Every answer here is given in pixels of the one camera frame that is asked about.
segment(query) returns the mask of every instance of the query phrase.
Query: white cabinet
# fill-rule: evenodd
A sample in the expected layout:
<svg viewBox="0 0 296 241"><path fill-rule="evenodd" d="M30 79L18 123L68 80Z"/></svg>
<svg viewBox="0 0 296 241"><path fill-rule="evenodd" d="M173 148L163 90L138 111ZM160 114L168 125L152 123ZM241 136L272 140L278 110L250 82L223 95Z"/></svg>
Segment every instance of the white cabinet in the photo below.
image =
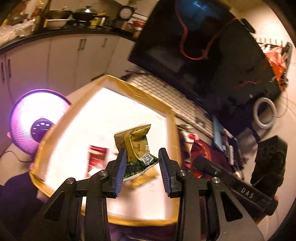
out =
<svg viewBox="0 0 296 241"><path fill-rule="evenodd" d="M75 90L106 73L118 39L112 35L86 34L78 53Z"/></svg>
<svg viewBox="0 0 296 241"><path fill-rule="evenodd" d="M7 80L15 102L35 89L46 89L47 59L50 39L40 39L6 53Z"/></svg>
<svg viewBox="0 0 296 241"><path fill-rule="evenodd" d="M49 89L65 96L75 90L74 79L78 63L78 50L82 45L83 38L83 34L52 38L49 51Z"/></svg>
<svg viewBox="0 0 296 241"><path fill-rule="evenodd" d="M119 38L118 44L110 61L107 74L110 74L116 78L120 78L121 76L126 74L126 69L132 70L133 67L136 66L128 61L128 57L134 45L135 42L131 40L122 37Z"/></svg>
<svg viewBox="0 0 296 241"><path fill-rule="evenodd" d="M0 154L11 144L7 137L9 132L9 118L12 110L12 101L7 88L5 73L5 54L0 55Z"/></svg>

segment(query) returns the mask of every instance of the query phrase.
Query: red cable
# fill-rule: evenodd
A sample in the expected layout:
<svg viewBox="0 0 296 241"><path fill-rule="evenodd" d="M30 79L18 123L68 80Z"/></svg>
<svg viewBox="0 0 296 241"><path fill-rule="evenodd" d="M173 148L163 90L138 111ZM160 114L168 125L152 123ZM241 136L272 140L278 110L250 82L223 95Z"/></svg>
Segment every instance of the red cable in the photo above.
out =
<svg viewBox="0 0 296 241"><path fill-rule="evenodd" d="M185 51L184 51L184 43L185 43L185 41L186 41L186 38L187 38L187 34L188 34L188 28L186 27L186 25L184 24L184 22L182 21L182 18L181 18L181 16L180 16L180 13L179 13L179 11L178 11L178 0L175 0L175 12L176 12L176 15L177 15L177 18L178 18L178 20L179 20L179 22L180 22L180 24L182 25L182 27L183 27L183 36L182 36L182 38L181 38L181 42L180 42L180 51L181 51L181 53L185 56L185 57L187 57L187 58L189 58L189 59L192 59L192 60L201 60L201 59L204 59L205 57L207 57L207 55L208 55L208 52L209 52L209 50L210 50L210 48L211 48L211 46L212 46L212 44L213 44L213 42L214 42L214 40L215 39L217 39L219 36L220 36L220 34L226 29L226 27L229 25L229 24L231 24L232 22L234 22L235 20L237 20L238 18L233 18L233 19L231 19L228 23L226 23L212 38L211 38L211 40L208 42L208 44L207 44L207 47L206 47L206 49L205 49L205 51L204 51L204 53L203 53L203 55L202 56L200 56L199 58L191 58L191 57L189 57L186 53L185 53Z"/></svg>
<svg viewBox="0 0 296 241"><path fill-rule="evenodd" d="M236 87L234 87L234 89L235 89L235 90L238 90L238 89L244 87L247 83L251 83L251 84L256 85L256 84L260 83L260 81L253 82L253 81L248 81L248 80L246 80L246 81L244 81L243 83L241 83L241 84L237 85Z"/></svg>

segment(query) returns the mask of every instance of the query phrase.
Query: qr code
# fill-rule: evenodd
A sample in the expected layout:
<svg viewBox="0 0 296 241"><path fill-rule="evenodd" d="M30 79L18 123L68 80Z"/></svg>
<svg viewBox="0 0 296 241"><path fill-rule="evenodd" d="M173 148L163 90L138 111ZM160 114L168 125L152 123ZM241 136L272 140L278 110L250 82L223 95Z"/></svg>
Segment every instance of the qr code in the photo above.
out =
<svg viewBox="0 0 296 241"><path fill-rule="evenodd" d="M141 160L145 163L146 166L150 164L150 162L153 160L153 157L150 156L148 153L145 153L142 157Z"/></svg>

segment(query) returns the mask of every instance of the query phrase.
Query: wooden tray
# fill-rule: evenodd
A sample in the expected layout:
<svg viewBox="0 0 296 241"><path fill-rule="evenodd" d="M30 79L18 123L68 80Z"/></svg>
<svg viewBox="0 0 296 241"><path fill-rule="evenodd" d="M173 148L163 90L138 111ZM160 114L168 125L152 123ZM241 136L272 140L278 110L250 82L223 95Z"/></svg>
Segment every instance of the wooden tray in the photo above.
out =
<svg viewBox="0 0 296 241"><path fill-rule="evenodd" d="M32 182L47 196L68 177L85 178L88 146L106 147L107 161L116 159L118 151L114 133L140 124L151 124L147 134L150 152L158 156L165 147L170 158L181 163L177 128L172 109L131 86L105 75L82 91L69 95L78 98L40 143ZM178 199L170 199L164 191L159 164L158 175L137 188L130 181L123 184L118 198L107 199L109 222L129 226L164 226L177 222ZM86 198L83 199L82 213Z"/></svg>

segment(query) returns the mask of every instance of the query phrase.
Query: black cable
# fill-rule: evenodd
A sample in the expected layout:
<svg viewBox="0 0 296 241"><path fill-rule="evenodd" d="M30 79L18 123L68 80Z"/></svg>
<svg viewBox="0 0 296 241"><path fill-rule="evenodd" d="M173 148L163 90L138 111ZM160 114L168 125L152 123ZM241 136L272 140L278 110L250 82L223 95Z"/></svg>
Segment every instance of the black cable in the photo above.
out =
<svg viewBox="0 0 296 241"><path fill-rule="evenodd" d="M20 160L13 151L5 151L5 152L3 152L3 154L1 155L1 158L4 156L4 154L9 153L9 152L13 153L15 155L15 157L18 159L19 162L22 162L22 163L32 162L32 161L22 161L22 160Z"/></svg>

